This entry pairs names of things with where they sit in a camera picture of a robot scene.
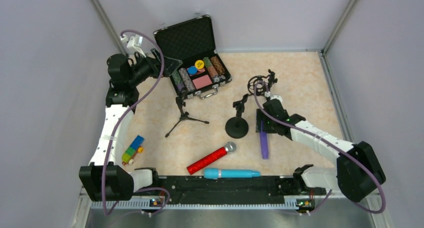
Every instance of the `white wall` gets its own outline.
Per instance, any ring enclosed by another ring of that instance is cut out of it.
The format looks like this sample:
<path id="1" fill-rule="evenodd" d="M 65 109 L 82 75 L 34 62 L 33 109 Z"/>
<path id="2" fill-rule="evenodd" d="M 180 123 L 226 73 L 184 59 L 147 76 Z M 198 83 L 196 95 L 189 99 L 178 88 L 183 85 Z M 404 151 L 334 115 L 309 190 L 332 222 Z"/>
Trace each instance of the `white wall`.
<path id="1" fill-rule="evenodd" d="M 89 0 L 0 0 L 0 11 L 0 227 L 68 227 L 116 49 Z"/>
<path id="2" fill-rule="evenodd" d="M 328 59 L 356 141 L 387 176 L 395 227 L 422 227 L 424 2 L 360 0 Z"/>
<path id="3" fill-rule="evenodd" d="M 219 51 L 321 49 L 349 0 L 100 0 L 115 30 L 148 35 L 210 14 Z"/>

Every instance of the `green lego brick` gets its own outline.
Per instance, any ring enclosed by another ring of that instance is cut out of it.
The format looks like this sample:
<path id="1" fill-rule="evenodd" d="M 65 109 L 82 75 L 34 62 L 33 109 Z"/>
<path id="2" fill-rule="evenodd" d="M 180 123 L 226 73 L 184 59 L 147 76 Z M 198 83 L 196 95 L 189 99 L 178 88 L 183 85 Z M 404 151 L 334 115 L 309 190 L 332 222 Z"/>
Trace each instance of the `green lego brick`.
<path id="1" fill-rule="evenodd" d="M 136 150 L 133 150 L 132 148 L 128 148 L 125 151 L 125 153 L 128 154 L 130 157 L 133 157 L 136 152 L 137 151 Z"/>
<path id="2" fill-rule="evenodd" d="M 128 162 L 130 162 L 130 160 L 131 160 L 131 156 L 130 156 L 129 154 L 124 153 L 124 154 L 122 155 L 122 161 L 123 161 L 123 162 L 128 163 Z"/>

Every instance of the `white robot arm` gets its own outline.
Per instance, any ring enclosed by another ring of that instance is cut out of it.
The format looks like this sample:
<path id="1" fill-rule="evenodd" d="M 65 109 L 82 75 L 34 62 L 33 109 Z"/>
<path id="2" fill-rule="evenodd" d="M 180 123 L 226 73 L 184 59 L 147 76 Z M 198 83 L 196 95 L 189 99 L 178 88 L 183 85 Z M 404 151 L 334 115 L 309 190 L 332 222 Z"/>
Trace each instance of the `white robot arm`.
<path id="1" fill-rule="evenodd" d="M 128 43 L 127 48 L 134 52 L 134 58 L 128 55 L 114 54 L 107 59 L 109 73 L 109 89 L 106 95 L 105 121 L 95 153 L 87 166 L 79 169 L 79 178 L 92 201 L 102 200 L 102 172 L 109 142 L 112 140 L 109 158 L 105 172 L 105 196 L 108 201 L 129 200 L 133 192 L 153 183 L 153 172 L 150 168 L 126 172 L 122 165 L 124 139 L 131 119 L 136 112 L 135 107 L 128 112 L 120 122 L 114 137 L 110 137 L 118 120 L 139 99 L 137 86 L 147 78 L 157 79 L 160 75 L 160 58 L 158 52 L 152 49 L 155 58 L 144 55 L 140 48 L 141 37 L 126 35 L 121 37 L 122 43 Z M 164 57 L 163 76 L 168 77 L 178 68 L 180 60 Z"/>
<path id="2" fill-rule="evenodd" d="M 386 176 L 377 160 L 373 148 L 368 143 L 362 141 L 359 144 L 355 144 L 342 140 L 318 129 L 298 114 L 289 116 L 282 106 L 282 99 L 279 95 L 272 95 L 271 98 L 263 104 L 263 108 L 274 118 L 284 121 L 296 128 L 300 128 L 301 130 L 308 131 L 315 136 L 279 124 L 271 119 L 264 122 L 264 124 L 269 124 L 270 129 L 281 136 L 286 136 L 292 141 L 310 147 L 334 164 L 335 168 L 305 165 L 304 167 L 296 169 L 293 176 L 299 179 L 303 186 L 340 190 L 347 198 L 354 202 L 361 201 L 376 189 L 374 182 L 359 168 L 359 166 L 347 157 L 340 155 L 339 152 L 323 142 L 323 139 L 358 160 L 373 173 L 380 184 L 386 181 Z"/>

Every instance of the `red microphone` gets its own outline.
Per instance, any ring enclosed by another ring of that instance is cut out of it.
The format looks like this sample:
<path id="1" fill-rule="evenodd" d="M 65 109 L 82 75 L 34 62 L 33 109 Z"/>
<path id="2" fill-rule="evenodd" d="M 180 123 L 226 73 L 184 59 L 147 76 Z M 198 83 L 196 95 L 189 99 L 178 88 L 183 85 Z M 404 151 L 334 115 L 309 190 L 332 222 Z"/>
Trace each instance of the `red microphone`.
<path id="1" fill-rule="evenodd" d="M 215 150 L 214 152 L 208 154 L 207 156 L 187 166 L 187 171 L 188 173 L 190 173 L 190 175 L 193 175 L 194 173 L 209 166 L 211 163 L 225 156 L 226 154 L 233 153 L 236 150 L 236 148 L 237 147 L 236 147 L 236 144 L 234 144 L 234 142 L 232 141 L 227 142 L 223 147 Z"/>

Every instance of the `black tripod stand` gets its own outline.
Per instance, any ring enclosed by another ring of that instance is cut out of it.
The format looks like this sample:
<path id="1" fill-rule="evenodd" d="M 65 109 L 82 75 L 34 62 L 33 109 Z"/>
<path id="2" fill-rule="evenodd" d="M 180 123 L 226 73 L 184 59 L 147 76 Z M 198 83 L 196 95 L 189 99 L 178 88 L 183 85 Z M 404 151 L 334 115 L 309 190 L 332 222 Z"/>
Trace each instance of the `black tripod stand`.
<path id="1" fill-rule="evenodd" d="M 180 96 L 175 97 L 175 103 L 178 106 L 179 112 L 181 113 L 180 117 L 179 117 L 179 121 L 172 127 L 172 129 L 165 135 L 165 138 L 169 137 L 171 132 L 175 129 L 175 127 L 177 127 L 177 125 L 182 122 L 182 121 L 196 121 L 196 122 L 203 122 L 205 124 L 209 124 L 209 121 L 204 121 L 204 120 L 200 120 L 200 119 L 195 119 L 195 118 L 191 118 L 189 117 L 189 113 L 186 111 L 183 111 L 183 107 L 186 106 L 186 103 L 183 101 L 183 98 L 181 98 Z"/>

